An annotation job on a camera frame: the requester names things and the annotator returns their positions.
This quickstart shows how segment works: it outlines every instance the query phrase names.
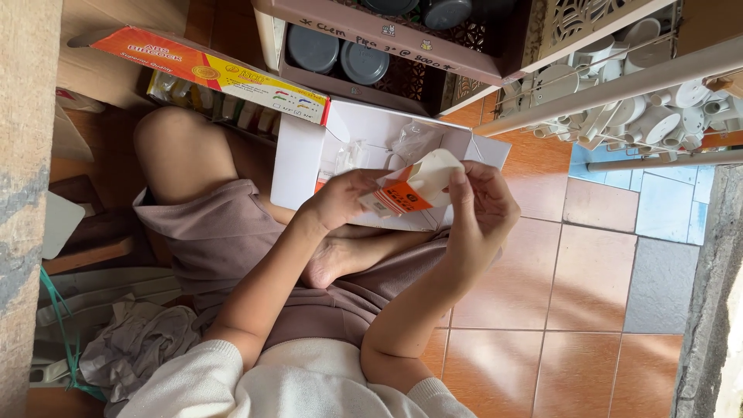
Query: white sweater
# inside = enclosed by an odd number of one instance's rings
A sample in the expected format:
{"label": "white sweater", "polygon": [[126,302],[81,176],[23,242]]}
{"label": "white sweater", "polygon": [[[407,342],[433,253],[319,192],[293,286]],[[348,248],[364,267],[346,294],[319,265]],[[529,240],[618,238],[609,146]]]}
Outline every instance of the white sweater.
{"label": "white sweater", "polygon": [[234,345],[207,341],[163,364],[119,418],[475,418],[434,377],[407,395],[367,383],[359,354],[342,341],[306,338],[271,347],[242,373]]}

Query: white cardboard box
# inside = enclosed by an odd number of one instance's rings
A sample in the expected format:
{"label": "white cardboard box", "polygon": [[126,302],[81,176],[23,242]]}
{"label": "white cardboard box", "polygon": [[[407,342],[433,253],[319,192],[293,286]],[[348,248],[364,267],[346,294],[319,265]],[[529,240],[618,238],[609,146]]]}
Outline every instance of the white cardboard box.
{"label": "white cardboard box", "polygon": [[[509,143],[474,135],[471,129],[463,126],[340,97],[331,98],[325,126],[287,114],[281,116],[271,203],[294,210],[312,197],[320,168],[334,168],[338,152],[349,141],[366,141],[369,164],[365,168],[402,168],[389,166],[392,142],[399,138],[402,127],[413,120],[444,128],[445,133],[430,149],[446,148],[460,160],[481,161],[500,169],[510,150]],[[399,218],[381,219],[374,213],[365,213],[352,223],[404,231],[436,231],[451,225],[452,221],[450,205],[407,213]]]}

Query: woman's right arm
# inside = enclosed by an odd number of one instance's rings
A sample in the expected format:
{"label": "woman's right arm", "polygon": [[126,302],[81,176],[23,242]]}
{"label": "woman's right arm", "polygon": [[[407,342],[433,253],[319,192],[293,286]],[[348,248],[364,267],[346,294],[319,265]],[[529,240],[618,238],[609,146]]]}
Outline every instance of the woman's right arm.
{"label": "woman's right arm", "polygon": [[419,359],[441,316],[488,270],[521,210],[498,169],[464,161],[452,175],[454,223],[442,261],[392,300],[367,330],[361,367],[369,383],[408,393],[433,377]]}

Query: green plastic strap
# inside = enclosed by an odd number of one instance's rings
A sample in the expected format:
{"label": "green plastic strap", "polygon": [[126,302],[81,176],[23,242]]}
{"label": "green plastic strap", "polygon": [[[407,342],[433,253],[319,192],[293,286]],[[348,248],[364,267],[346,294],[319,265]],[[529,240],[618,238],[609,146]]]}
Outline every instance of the green plastic strap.
{"label": "green plastic strap", "polygon": [[62,330],[62,339],[65,340],[65,352],[67,353],[67,367],[70,369],[70,383],[67,385],[65,390],[70,390],[72,388],[80,389],[83,392],[89,393],[92,395],[95,399],[98,399],[100,401],[106,402],[107,399],[103,395],[103,392],[100,391],[100,388],[97,386],[90,386],[90,385],[81,385],[77,382],[77,364],[80,362],[80,333],[76,332],[75,337],[75,355],[72,355],[72,349],[70,348],[70,344],[67,342],[67,334],[65,333],[65,326],[62,324],[62,313],[59,311],[59,306],[57,305],[58,301],[57,298],[59,298],[59,302],[62,303],[62,305],[65,307],[65,310],[67,311],[68,315],[70,315],[70,318],[73,318],[72,311],[70,310],[69,306],[67,306],[67,302],[65,302],[65,299],[59,294],[59,292],[54,287],[54,284],[51,282],[51,279],[49,278],[49,274],[47,274],[46,270],[44,270],[44,267],[41,267],[41,280],[44,286],[46,286],[47,291],[49,292],[49,298],[51,299],[51,306],[54,307],[54,314],[56,315],[56,320],[59,322],[59,328]]}

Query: person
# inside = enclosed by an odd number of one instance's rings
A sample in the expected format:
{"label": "person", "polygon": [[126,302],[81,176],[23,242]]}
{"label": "person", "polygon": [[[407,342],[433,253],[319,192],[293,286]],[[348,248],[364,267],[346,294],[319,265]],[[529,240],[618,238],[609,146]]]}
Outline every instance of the person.
{"label": "person", "polygon": [[119,417],[474,417],[420,357],[520,216],[496,168],[452,174],[450,230],[384,233],[347,224],[385,172],[336,176],[294,212],[270,203],[270,147],[178,108],[134,136],[135,210],[210,326]]}

